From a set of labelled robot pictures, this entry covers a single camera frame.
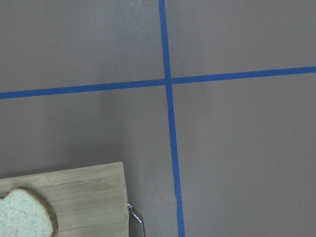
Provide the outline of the bread slice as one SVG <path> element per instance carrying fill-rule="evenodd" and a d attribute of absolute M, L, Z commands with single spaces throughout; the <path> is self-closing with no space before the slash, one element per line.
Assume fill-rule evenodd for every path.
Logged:
<path fill-rule="evenodd" d="M 53 237 L 57 230 L 53 207 L 35 190 L 17 187 L 0 198 L 2 237 Z"/>

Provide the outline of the bamboo cutting board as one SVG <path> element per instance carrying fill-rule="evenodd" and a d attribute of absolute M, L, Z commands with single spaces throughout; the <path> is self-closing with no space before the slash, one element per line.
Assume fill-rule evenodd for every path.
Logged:
<path fill-rule="evenodd" d="M 1 196 L 15 187 L 37 191 L 53 207 L 57 237 L 127 237 L 128 196 L 122 162 L 3 178 Z"/>

